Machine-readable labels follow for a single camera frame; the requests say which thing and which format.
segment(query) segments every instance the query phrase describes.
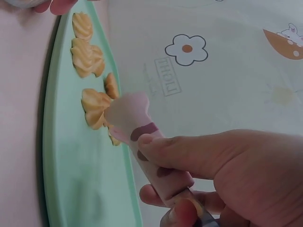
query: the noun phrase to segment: orange flower center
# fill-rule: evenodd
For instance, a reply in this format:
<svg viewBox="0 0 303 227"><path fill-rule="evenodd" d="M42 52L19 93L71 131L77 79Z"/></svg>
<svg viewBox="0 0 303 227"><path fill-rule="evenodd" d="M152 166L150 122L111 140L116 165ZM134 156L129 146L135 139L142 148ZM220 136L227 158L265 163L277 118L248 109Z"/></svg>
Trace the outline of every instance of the orange flower center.
<svg viewBox="0 0 303 227"><path fill-rule="evenodd" d="M193 51L193 47L191 46L191 45L184 45L184 46L182 46L182 50L183 50L183 52L185 52L185 53L190 53L190 52L192 52Z"/></svg>

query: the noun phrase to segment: green silicone mat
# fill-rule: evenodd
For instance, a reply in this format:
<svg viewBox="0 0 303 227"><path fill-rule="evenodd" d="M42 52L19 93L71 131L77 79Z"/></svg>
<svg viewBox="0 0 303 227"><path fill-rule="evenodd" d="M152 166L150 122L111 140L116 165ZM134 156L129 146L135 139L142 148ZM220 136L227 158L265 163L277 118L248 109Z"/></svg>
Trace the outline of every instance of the green silicone mat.
<svg viewBox="0 0 303 227"><path fill-rule="evenodd" d="M74 12L87 13L105 56L102 77L81 79L71 60ZM78 1L62 16L47 82L43 166L47 211L52 227L141 227L131 160L125 145L114 147L107 128L88 127L81 106L84 88L104 91L103 79L118 72L91 2Z"/></svg>

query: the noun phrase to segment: piped cookie dough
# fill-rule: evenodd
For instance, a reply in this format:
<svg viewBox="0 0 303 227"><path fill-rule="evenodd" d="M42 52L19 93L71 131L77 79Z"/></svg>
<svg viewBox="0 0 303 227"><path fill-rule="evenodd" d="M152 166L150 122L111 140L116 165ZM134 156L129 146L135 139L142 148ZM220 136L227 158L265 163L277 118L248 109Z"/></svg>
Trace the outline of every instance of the piped cookie dough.
<svg viewBox="0 0 303 227"><path fill-rule="evenodd" d="M72 15L72 28L77 38L90 42L93 36L93 25L87 14L74 13Z"/></svg>
<svg viewBox="0 0 303 227"><path fill-rule="evenodd" d="M108 136L110 137L110 140L112 141L113 146L119 146L121 144L121 142L119 140L117 140L115 137L113 137L109 132L111 127L112 127L112 125L108 126Z"/></svg>
<svg viewBox="0 0 303 227"><path fill-rule="evenodd" d="M83 39L74 38L71 41L72 63L81 78L85 78L93 70L92 46Z"/></svg>
<svg viewBox="0 0 303 227"><path fill-rule="evenodd" d="M91 88L82 91L81 103L85 111L85 119L93 130L98 130L107 124L104 110L109 107L110 102L110 97L103 92Z"/></svg>
<svg viewBox="0 0 303 227"><path fill-rule="evenodd" d="M88 111L85 113L85 120L89 127L93 130L98 130L103 126L105 121L104 111L102 111L102 109Z"/></svg>
<svg viewBox="0 0 303 227"><path fill-rule="evenodd" d="M118 84L112 72L109 73L106 77L104 87L106 90L106 94L108 94L109 97L111 97L112 99L119 98Z"/></svg>
<svg viewBox="0 0 303 227"><path fill-rule="evenodd" d="M103 52L96 45L92 45L92 50L93 50L93 61L94 61L92 72L95 74L96 77L99 77L102 75L105 69Z"/></svg>

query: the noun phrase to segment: cartoon bunny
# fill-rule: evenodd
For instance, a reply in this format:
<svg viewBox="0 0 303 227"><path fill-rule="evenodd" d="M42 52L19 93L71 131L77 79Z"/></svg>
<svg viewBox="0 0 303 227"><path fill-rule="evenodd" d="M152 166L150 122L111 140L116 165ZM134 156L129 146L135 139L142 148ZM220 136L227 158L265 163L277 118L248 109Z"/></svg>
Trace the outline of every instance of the cartoon bunny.
<svg viewBox="0 0 303 227"><path fill-rule="evenodd" d="M298 29L295 25L289 24L289 28L282 32L278 32L277 35L280 35L290 41L293 41L298 46L303 46L303 36L298 35Z"/></svg>

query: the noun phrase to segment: flower pattern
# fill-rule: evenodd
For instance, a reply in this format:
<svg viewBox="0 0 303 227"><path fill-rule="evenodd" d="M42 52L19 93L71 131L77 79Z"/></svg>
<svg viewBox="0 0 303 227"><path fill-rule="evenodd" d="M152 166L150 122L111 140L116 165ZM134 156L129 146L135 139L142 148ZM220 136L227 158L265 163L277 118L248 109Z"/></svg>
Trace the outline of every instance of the flower pattern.
<svg viewBox="0 0 303 227"><path fill-rule="evenodd" d="M206 41L203 37L195 35L177 35L173 38L172 44L165 48L168 56L174 57L177 64L190 66L195 61L205 61L208 57L204 49Z"/></svg>

